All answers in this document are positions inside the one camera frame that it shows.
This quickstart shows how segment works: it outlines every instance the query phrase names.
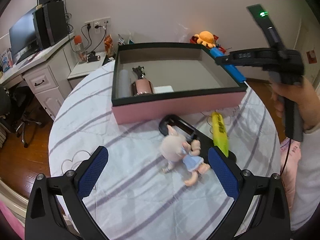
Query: green led light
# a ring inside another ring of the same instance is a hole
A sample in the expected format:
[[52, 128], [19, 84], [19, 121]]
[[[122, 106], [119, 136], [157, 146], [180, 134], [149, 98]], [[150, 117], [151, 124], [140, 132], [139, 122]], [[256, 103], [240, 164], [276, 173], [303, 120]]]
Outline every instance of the green led light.
[[262, 12], [262, 13], [260, 13], [260, 16], [261, 16], [261, 17], [264, 17], [264, 16], [266, 16], [266, 15], [268, 15], [268, 12]]

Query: pink blanket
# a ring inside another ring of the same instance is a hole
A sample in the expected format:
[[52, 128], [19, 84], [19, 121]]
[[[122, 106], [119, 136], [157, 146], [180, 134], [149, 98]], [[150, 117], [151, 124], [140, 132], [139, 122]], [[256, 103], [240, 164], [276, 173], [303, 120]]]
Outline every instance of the pink blanket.
[[12, 229], [17, 233], [18, 236], [20, 236], [22, 240], [24, 240], [24, 227], [1, 200], [0, 210]]

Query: black cable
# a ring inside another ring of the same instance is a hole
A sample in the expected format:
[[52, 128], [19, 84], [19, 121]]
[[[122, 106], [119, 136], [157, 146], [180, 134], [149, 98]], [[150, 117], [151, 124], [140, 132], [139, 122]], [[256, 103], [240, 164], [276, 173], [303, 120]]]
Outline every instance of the black cable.
[[86, 25], [83, 25], [83, 26], [81, 27], [81, 32], [82, 32], [82, 35], [83, 35], [83, 36], [85, 37], [85, 39], [87, 40], [88, 45], [89, 45], [90, 42], [89, 42], [87, 36], [85, 36], [84, 33], [83, 33], [83, 31], [82, 31], [83, 27], [86, 27], [86, 26], [87, 26], [87, 24], [86, 24]]
[[103, 42], [103, 40], [104, 40], [104, 38], [107, 36], [107, 29], [104, 29], [104, 35], [103, 35], [103, 38], [102, 38], [102, 40], [99, 42], [99, 44], [92, 50], [92, 51], [94, 51], [100, 44], [101, 44], [101, 42]]
[[291, 139], [289, 140], [289, 147], [288, 147], [288, 151], [287, 151], [287, 156], [286, 156], [286, 158], [285, 158], [282, 171], [280, 172], [280, 176], [282, 175], [282, 173], [283, 173], [283, 171], [284, 171], [284, 168], [285, 168], [285, 165], [287, 164], [287, 160], [288, 160], [289, 152], [290, 152], [290, 146], [291, 146]]
[[89, 32], [89, 30], [88, 30], [88, 35], [89, 35], [89, 39], [90, 39], [90, 45], [89, 45], [86, 49], [88, 49], [88, 48], [92, 45], [92, 40], [91, 40], [91, 37], [90, 37], [90, 32]]
[[70, 21], [70, 19], [71, 19], [71, 17], [72, 17], [72, 14], [71, 14], [71, 13], [68, 13], [68, 11], [67, 11], [67, 2], [66, 2], [66, 0], [64, 0], [64, 9], [65, 9], [65, 11], [66, 11], [65, 17], [66, 17], [66, 22], [67, 22], [67, 27], [68, 27], [68, 37], [69, 37], [70, 47], [71, 47], [72, 51], [76, 53], [76, 51], [73, 50], [73, 47], [72, 47], [72, 45], [71, 45], [71, 40], [70, 40], [70, 32], [73, 31], [73, 26], [69, 23], [69, 21]]

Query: drawer handle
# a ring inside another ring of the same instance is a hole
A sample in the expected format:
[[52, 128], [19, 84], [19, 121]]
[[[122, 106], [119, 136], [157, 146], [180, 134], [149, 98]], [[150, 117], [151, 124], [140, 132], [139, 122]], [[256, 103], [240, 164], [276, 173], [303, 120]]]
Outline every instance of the drawer handle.
[[44, 82], [44, 79], [43, 79], [42, 82], [39, 83], [39, 84], [35, 83], [35, 87], [40, 86], [43, 82]]

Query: white bedsheet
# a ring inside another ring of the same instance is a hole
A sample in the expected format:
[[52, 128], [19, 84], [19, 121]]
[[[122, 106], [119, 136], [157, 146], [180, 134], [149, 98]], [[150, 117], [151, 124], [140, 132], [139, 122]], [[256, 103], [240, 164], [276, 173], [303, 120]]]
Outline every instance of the white bedsheet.
[[[83, 79], [63, 103], [49, 138], [51, 176], [76, 169], [99, 146], [109, 160], [84, 204], [110, 239], [206, 239], [219, 224], [233, 199], [226, 196], [213, 170], [193, 187], [184, 180], [183, 165], [163, 174], [165, 160], [158, 147], [160, 120], [117, 125], [111, 112], [114, 62]], [[241, 169], [270, 176], [280, 171], [280, 148], [275, 125], [265, 106], [248, 88], [237, 108], [220, 109], [229, 136], [229, 149]], [[210, 113], [182, 116], [211, 137]], [[72, 221], [63, 198], [58, 199]], [[238, 233], [246, 230], [257, 198]]]

